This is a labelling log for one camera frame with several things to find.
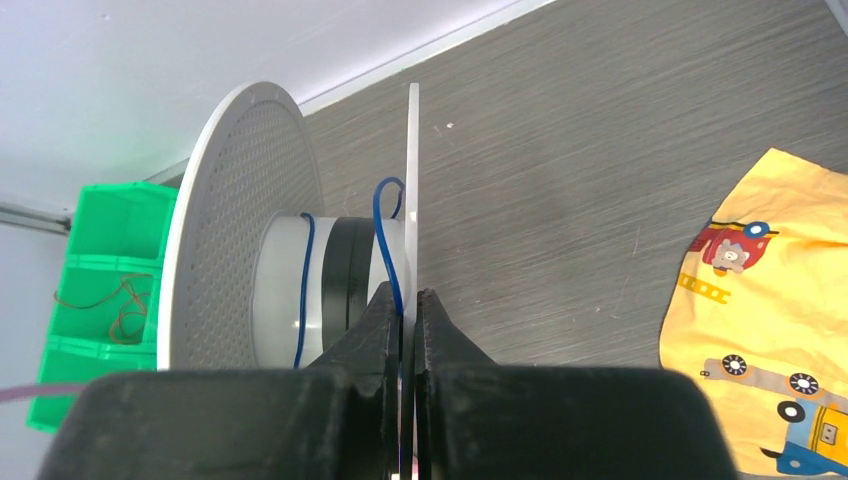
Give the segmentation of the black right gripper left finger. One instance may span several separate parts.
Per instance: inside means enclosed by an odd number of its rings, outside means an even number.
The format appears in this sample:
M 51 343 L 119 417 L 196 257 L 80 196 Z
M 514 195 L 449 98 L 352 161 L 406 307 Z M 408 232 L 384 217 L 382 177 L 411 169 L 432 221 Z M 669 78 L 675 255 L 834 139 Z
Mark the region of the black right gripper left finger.
M 74 402 L 42 479 L 388 479 L 400 466 L 398 317 L 378 287 L 301 369 L 112 374 Z

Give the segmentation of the white perforated cable spool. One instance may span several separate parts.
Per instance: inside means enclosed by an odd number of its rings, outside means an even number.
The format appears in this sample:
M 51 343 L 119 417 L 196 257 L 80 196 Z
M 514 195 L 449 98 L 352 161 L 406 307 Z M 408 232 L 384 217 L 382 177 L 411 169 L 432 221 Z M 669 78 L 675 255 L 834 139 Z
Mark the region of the white perforated cable spool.
M 400 466 L 414 475 L 419 88 L 406 176 L 381 180 L 367 218 L 324 215 L 304 119 L 280 86 L 237 88 L 188 160 L 164 256 L 157 370 L 301 369 L 388 284 L 398 317 Z

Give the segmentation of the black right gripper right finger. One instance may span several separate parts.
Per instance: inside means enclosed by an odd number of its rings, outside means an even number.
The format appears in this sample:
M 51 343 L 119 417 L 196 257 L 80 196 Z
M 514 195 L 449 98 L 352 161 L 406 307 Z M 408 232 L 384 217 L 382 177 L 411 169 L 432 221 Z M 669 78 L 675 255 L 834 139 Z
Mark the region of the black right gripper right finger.
M 688 377 L 656 368 L 500 365 L 437 293 L 415 326 L 423 479 L 733 479 L 713 412 Z

